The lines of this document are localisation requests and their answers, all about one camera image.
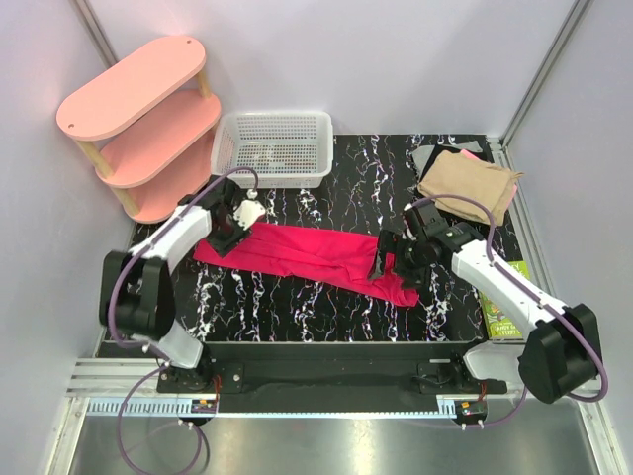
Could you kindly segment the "red t shirt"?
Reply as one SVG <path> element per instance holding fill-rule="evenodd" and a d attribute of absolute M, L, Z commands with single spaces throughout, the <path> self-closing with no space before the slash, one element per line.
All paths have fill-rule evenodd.
<path fill-rule="evenodd" d="M 398 307 L 415 306 L 418 294 L 403 287 L 403 279 L 393 272 L 391 257 L 383 276 L 368 278 L 377 244 L 376 236 L 257 223 L 227 256 L 219 256 L 202 240 L 194 258 L 218 267 L 322 282 Z"/>

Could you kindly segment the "white perforated plastic basket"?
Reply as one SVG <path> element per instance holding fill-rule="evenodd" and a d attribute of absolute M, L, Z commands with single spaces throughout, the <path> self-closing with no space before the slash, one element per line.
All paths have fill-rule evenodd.
<path fill-rule="evenodd" d="M 230 113 L 218 124 L 211 170 L 242 188 L 318 188 L 332 169 L 333 124 L 322 111 Z"/>

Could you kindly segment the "pink folded cloth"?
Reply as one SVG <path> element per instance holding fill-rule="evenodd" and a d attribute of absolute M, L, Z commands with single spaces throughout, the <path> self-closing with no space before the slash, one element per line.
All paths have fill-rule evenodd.
<path fill-rule="evenodd" d="M 468 157 L 468 158 L 469 158 L 469 159 L 471 159 L 471 160 L 478 161 L 478 162 L 482 162 L 482 163 L 483 163 L 485 166 L 487 166 L 488 168 L 493 167 L 493 168 L 494 168 L 494 169 L 496 169 L 497 171 L 499 171 L 499 170 L 501 170 L 501 169 L 503 169 L 503 170 L 509 170 L 509 169 L 507 169 L 507 168 L 503 168 L 503 167 L 500 167 L 500 166 L 498 166 L 498 165 L 491 164 L 491 163 L 489 163 L 489 162 L 487 162 L 487 161 L 481 160 L 481 159 L 480 159 L 480 158 L 478 158 L 476 155 L 474 155 L 472 152 L 470 152 L 470 151 L 468 151 L 468 150 L 466 150 L 466 149 L 461 149 L 461 150 L 460 150 L 460 153 L 461 153 L 461 154 L 463 154 L 464 156 Z M 518 185 L 517 185 L 516 183 L 514 183 L 514 184 L 512 185 L 512 189 L 511 189 L 511 194 L 510 194 L 510 198 L 509 198 L 509 202 L 508 202 L 509 204 L 512 202 L 512 200 L 513 200 L 514 196 L 516 195 L 517 191 L 518 191 Z"/>

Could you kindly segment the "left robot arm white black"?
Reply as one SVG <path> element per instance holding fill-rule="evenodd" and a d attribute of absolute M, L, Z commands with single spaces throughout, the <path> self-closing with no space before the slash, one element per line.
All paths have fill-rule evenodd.
<path fill-rule="evenodd" d="M 227 256 L 250 234 L 265 211 L 217 176 L 197 195 L 182 198 L 150 237 L 103 262 L 99 321 L 115 344 L 151 351 L 163 361 L 163 376 L 178 376 L 194 392 L 218 381 L 210 352 L 176 320 L 171 274 L 199 242 Z"/>

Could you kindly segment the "folded beige t shirt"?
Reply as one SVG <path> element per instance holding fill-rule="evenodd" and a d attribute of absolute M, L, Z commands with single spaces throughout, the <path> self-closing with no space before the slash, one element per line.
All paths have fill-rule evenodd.
<path fill-rule="evenodd" d="M 522 172 L 511 169 L 488 168 L 460 152 L 442 151 L 417 189 L 424 196 L 451 194 L 474 200 L 492 213 L 497 226 L 502 226 L 512 185 L 522 176 Z"/>

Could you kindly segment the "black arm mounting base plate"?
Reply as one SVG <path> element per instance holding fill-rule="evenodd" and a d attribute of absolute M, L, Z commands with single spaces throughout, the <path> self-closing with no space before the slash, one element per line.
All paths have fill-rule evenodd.
<path fill-rule="evenodd" d="M 503 382 L 470 375 L 463 355 L 471 342 L 213 342 L 201 370 L 169 369 L 160 393 L 227 394 L 263 387 L 390 387 L 422 394 L 490 394 Z"/>

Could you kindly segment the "pink three-tier shelf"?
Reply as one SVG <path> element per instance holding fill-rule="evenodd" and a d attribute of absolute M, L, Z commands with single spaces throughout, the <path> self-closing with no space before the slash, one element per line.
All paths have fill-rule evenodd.
<path fill-rule="evenodd" d="M 211 176 L 222 114 L 202 43 L 167 36 L 138 48 L 66 97 L 59 128 L 92 163 L 130 218 L 166 220 Z"/>

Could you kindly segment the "grey folded cloth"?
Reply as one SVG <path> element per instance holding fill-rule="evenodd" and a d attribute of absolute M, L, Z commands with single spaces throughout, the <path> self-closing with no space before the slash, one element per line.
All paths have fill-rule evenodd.
<path fill-rule="evenodd" d="M 479 143 L 476 141 L 471 141 L 449 145 L 422 145 L 411 153 L 411 158 L 417 175 L 421 177 L 432 166 L 434 160 L 442 151 L 459 153 L 462 150 L 473 153 L 477 158 L 485 157 L 484 151 L 480 147 Z"/>

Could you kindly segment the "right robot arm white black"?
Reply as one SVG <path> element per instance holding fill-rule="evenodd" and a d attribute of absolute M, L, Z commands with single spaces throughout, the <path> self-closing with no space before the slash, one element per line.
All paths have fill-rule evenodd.
<path fill-rule="evenodd" d="M 368 277 L 386 272 L 391 257 L 405 287 L 428 280 L 442 264 L 477 288 L 520 330 L 522 345 L 487 341 L 471 347 L 449 367 L 449 380 L 471 392 L 484 380 L 521 384 L 536 399 L 552 404 L 563 397 L 594 403 L 609 389 L 597 316 L 585 304 L 570 306 L 538 288 L 504 261 L 468 223 L 450 225 L 428 198 L 405 206 L 405 228 L 379 233 Z"/>

